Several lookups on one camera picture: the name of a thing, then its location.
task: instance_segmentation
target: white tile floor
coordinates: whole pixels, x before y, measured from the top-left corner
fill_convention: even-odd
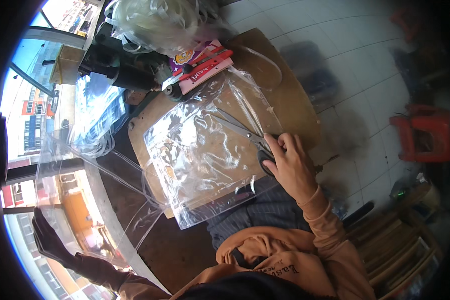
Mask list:
[[[388,0],[240,0],[220,11],[239,33],[258,27],[277,50],[318,45],[340,87],[316,108],[322,141],[309,155],[323,165],[317,181],[348,197],[349,214],[368,201],[374,211],[387,207],[393,184],[420,167],[398,158],[398,133],[389,125],[409,100],[390,49],[414,50],[388,19],[394,10]],[[353,151],[337,150],[343,145]]]

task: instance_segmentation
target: scissor blade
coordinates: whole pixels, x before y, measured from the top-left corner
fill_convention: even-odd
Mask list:
[[[248,130],[245,126],[243,126],[242,123],[239,122],[239,120],[237,120],[236,118],[230,116],[228,113],[226,113],[225,111],[217,108],[217,111],[225,118],[225,120],[227,120],[228,122],[234,124],[235,126],[241,127],[245,130]]]
[[[228,129],[233,130],[234,132],[236,132],[237,134],[246,137],[247,139],[249,139],[250,141],[254,142],[254,143],[261,143],[263,141],[264,138],[250,132],[250,130],[248,129],[244,129],[240,126],[237,126],[235,124],[230,123],[229,121],[226,121],[224,119],[221,119],[219,117],[213,116],[212,117],[218,121],[219,123],[221,123],[223,126],[225,126]]]

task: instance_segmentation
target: scissor handle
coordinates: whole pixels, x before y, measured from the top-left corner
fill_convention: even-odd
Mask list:
[[[264,150],[258,150],[257,152],[258,163],[260,164],[260,168],[270,177],[275,177],[275,175],[263,165],[264,160],[271,160],[275,164],[275,158],[271,156],[269,153]]]

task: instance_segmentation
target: floor tile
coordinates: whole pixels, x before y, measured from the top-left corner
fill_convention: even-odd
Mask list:
[[[284,34],[279,37],[270,39],[270,43],[275,47],[277,51],[280,51],[282,47],[291,45],[292,41],[288,38],[286,34]]]
[[[380,135],[387,154],[388,168],[391,168],[400,160],[398,154],[402,151],[398,130],[395,126],[388,125],[380,131]]]
[[[395,65],[394,57],[392,56],[394,47],[389,42],[390,41],[381,42],[368,45],[363,48],[372,58],[372,61],[377,67],[377,71],[381,75],[382,80],[398,74],[398,69]]]
[[[335,44],[340,53],[362,47],[363,44],[355,36],[353,30],[348,28],[342,20],[333,20],[320,23],[318,26],[325,32],[325,34]]]
[[[253,28],[258,28],[267,39],[273,39],[283,35],[283,31],[264,12],[258,13],[233,25],[239,33],[244,33]]]
[[[232,25],[261,12],[262,10],[250,0],[237,1],[219,10],[220,16]]]
[[[355,8],[360,15],[384,15],[391,16],[394,6],[390,1],[382,0],[353,0]]]
[[[285,4],[265,12],[284,33],[315,24],[302,1]]]
[[[338,92],[332,100],[333,104],[337,104],[363,91],[343,54],[331,57],[325,60],[325,63],[330,72],[335,76],[339,85]]]
[[[375,203],[375,207],[370,213],[385,210],[392,204],[390,199],[391,191],[390,175],[387,171],[362,189],[363,204],[366,204],[368,201]]]
[[[340,52],[331,39],[324,33],[324,31],[318,25],[308,26],[302,29],[298,29],[287,33],[287,36],[294,43],[303,41],[312,41],[318,45],[320,54],[324,59],[332,56],[336,56]]]
[[[333,149],[329,138],[338,122],[338,116],[334,108],[330,107],[320,112],[317,117],[320,120],[321,140],[315,148],[309,150],[308,155],[315,165],[324,165],[330,158],[338,154]]]
[[[353,0],[321,0],[321,3],[327,5],[339,18],[360,15]]]
[[[407,53],[417,50],[417,45],[415,43],[408,43],[404,38],[395,38],[385,41],[383,44],[389,49],[401,49]]]
[[[363,155],[355,159],[360,186],[369,185],[388,170],[384,142],[380,134],[370,138]]]
[[[327,186],[338,195],[349,197],[360,191],[359,175],[353,161],[338,157],[323,165],[317,183]]]
[[[355,74],[360,87],[366,90],[386,79],[375,65],[375,61],[365,47],[342,54],[350,69]]]
[[[303,0],[301,3],[305,6],[306,14],[317,23],[339,19],[321,0]]]
[[[343,21],[365,46],[404,36],[400,27],[390,22],[386,16],[360,16]]]
[[[394,184],[399,180],[404,180],[407,183],[413,183],[421,169],[421,163],[399,160],[390,169],[391,186],[393,187]]]
[[[345,200],[345,207],[347,208],[347,217],[355,213],[360,207],[363,206],[362,191],[358,191]]]
[[[365,94],[380,130],[390,124],[390,117],[396,116],[397,113],[406,113],[405,105],[410,99],[401,74],[370,87],[365,90]]]
[[[259,8],[266,11],[280,5],[296,2],[297,0],[251,0],[251,1],[257,4]]]
[[[360,119],[364,124],[367,138],[379,132],[377,121],[364,92],[340,102],[335,106],[335,111],[345,127],[348,121]]]

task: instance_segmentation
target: hand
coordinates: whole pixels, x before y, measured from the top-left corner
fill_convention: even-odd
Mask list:
[[[283,133],[276,140],[266,133],[264,138],[275,157],[275,164],[270,160],[264,160],[263,165],[274,174],[288,195],[299,202],[308,201],[318,186],[313,162],[303,151],[299,136]]]
[[[48,224],[38,207],[33,209],[33,237],[37,244],[38,253],[59,262],[63,267],[76,271],[78,259],[70,254],[63,245],[55,230]]]

